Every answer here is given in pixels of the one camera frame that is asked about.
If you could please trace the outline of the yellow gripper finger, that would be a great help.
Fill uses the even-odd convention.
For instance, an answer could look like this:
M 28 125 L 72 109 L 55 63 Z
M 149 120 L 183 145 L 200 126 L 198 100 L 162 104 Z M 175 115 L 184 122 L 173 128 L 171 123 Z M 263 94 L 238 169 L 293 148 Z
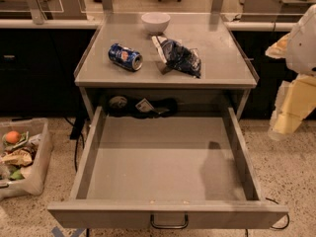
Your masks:
M 276 94 L 269 137 L 282 140 L 292 135 L 315 109 L 316 77 L 298 75 L 291 82 L 283 81 Z
M 269 46 L 265 55 L 274 59 L 286 58 L 289 34 L 284 35 L 278 41 Z

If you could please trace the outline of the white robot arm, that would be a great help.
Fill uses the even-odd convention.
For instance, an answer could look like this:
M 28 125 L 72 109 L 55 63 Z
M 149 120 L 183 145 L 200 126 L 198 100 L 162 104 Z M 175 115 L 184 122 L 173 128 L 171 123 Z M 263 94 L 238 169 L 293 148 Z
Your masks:
M 279 86 L 270 120 L 269 137 L 282 140 L 295 133 L 316 109 L 316 5 L 266 50 L 266 56 L 284 58 L 287 68 L 297 74 Z

